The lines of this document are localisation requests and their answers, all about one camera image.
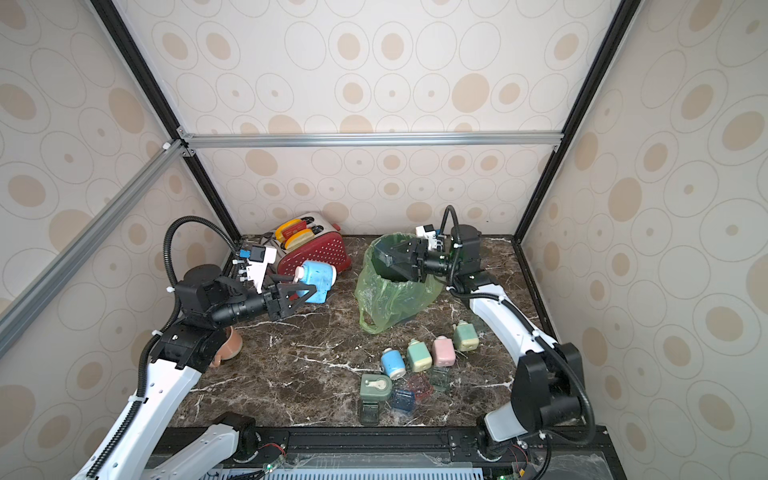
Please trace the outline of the clear pink shavings tray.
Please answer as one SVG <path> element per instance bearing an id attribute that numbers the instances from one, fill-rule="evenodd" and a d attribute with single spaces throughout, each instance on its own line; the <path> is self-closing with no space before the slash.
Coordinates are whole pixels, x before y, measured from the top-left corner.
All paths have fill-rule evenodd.
<path id="1" fill-rule="evenodd" d="M 434 393 L 434 387 L 425 372 L 411 375 L 406 382 L 406 390 L 413 394 L 416 402 L 423 402 Z"/>

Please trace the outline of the clear blue shavings tray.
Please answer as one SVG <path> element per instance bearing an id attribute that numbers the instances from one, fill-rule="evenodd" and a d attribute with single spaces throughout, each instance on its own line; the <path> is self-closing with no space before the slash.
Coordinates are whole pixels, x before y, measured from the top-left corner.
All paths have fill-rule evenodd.
<path id="1" fill-rule="evenodd" d="M 406 389 L 394 389 L 388 404 L 396 414 L 411 415 L 416 407 L 415 394 Z"/>

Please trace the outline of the light green pencil sharpener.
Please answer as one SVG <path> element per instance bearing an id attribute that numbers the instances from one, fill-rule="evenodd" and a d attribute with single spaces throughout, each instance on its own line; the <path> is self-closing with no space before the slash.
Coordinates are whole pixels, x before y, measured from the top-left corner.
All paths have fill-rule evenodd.
<path id="1" fill-rule="evenodd" d="M 409 367 L 413 373 L 429 370 L 433 365 L 432 355 L 423 341 L 412 339 L 409 342 L 406 354 Z"/>

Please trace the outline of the blue pencil sharpener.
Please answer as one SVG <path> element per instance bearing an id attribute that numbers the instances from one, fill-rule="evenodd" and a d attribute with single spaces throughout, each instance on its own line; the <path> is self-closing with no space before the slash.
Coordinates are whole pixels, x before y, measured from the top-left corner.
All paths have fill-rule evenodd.
<path id="1" fill-rule="evenodd" d="M 315 291 L 309 295 L 309 291 L 298 291 L 306 303 L 323 304 L 327 294 L 336 283 L 337 270 L 328 263 L 319 261 L 304 261 L 295 269 L 294 282 L 313 286 Z"/>
<path id="2" fill-rule="evenodd" d="M 381 355 L 380 363 L 382 371 L 392 381 L 399 380 L 406 375 L 406 365 L 398 350 L 386 349 Z"/>

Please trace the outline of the clear green shavings tray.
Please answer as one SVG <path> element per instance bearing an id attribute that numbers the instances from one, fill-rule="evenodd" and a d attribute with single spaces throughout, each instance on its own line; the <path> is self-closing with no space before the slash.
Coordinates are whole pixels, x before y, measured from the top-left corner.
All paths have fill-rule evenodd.
<path id="1" fill-rule="evenodd" d="M 433 367 L 429 371 L 428 379 L 435 392 L 448 392 L 452 384 L 451 369 L 449 367 Z"/>

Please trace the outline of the mint green pencil sharpener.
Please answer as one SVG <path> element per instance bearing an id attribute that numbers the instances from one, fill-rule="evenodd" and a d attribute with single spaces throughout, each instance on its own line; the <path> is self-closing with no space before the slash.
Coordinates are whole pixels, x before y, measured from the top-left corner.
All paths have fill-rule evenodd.
<path id="1" fill-rule="evenodd" d="M 453 344 L 456 351 L 474 351 L 479 347 L 479 343 L 477 331 L 471 323 L 460 321 L 454 326 Z"/>

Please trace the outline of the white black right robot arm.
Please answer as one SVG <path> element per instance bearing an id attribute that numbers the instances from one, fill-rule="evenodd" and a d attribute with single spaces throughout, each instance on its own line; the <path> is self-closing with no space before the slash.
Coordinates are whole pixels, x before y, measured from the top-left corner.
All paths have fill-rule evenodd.
<path id="1" fill-rule="evenodd" d="M 403 240 L 378 241 L 373 257 L 398 280 L 444 280 L 447 292 L 482 319 L 510 354 L 510 400 L 480 421 L 488 445 L 528 435 L 579 446 L 593 440 L 597 426 L 579 350 L 557 342 L 513 303 L 482 266 L 480 232 L 459 223 L 453 207 L 444 210 L 438 228 L 423 225 Z"/>

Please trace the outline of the pink pencil sharpener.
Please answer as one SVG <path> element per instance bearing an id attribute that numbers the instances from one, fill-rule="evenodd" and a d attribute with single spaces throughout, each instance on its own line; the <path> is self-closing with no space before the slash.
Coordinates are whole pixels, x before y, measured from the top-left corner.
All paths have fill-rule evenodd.
<path id="1" fill-rule="evenodd" d="M 453 341 L 446 336 L 438 336 L 432 344 L 433 364 L 438 368 L 452 367 L 456 362 Z"/>

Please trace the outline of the clear dark shavings tray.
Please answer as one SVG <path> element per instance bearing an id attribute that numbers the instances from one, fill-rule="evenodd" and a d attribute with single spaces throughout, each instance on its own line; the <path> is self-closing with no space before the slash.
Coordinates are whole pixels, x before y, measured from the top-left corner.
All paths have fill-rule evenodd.
<path id="1" fill-rule="evenodd" d="M 376 427 L 380 422 L 380 403 L 374 401 L 359 402 L 359 422 L 364 427 Z"/>

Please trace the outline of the sage green pencil sharpener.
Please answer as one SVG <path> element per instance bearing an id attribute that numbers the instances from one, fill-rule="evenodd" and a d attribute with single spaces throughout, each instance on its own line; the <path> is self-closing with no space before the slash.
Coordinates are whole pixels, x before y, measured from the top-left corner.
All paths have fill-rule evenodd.
<path id="1" fill-rule="evenodd" d="M 392 380 L 384 374 L 363 374 L 359 394 L 363 402 L 379 403 L 387 401 L 392 394 Z"/>

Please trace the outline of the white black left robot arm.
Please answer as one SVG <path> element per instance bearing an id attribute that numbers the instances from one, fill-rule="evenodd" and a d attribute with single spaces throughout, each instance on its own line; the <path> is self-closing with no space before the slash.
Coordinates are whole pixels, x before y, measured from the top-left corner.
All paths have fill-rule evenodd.
<path id="1" fill-rule="evenodd" d="M 263 444 L 252 418 L 226 413 L 170 459 L 152 469 L 146 467 L 181 401 L 203 373 L 223 359 L 223 348 L 236 324 L 261 315 L 272 321 L 290 317 L 313 295 L 326 294 L 336 280 L 333 267 L 306 263 L 292 275 L 273 276 L 266 285 L 265 270 L 275 251 L 260 245 L 235 253 L 252 288 L 214 264 L 194 267 L 179 279 L 171 247 L 176 231 L 187 223 L 202 224 L 230 249 L 236 247 L 221 228 L 202 217 L 184 216 L 168 227 L 163 259 L 174 309 L 144 346 L 136 391 L 76 473 L 78 479 L 198 479 L 224 461 L 248 464 L 261 461 L 265 454 L 283 453 L 279 445 Z"/>

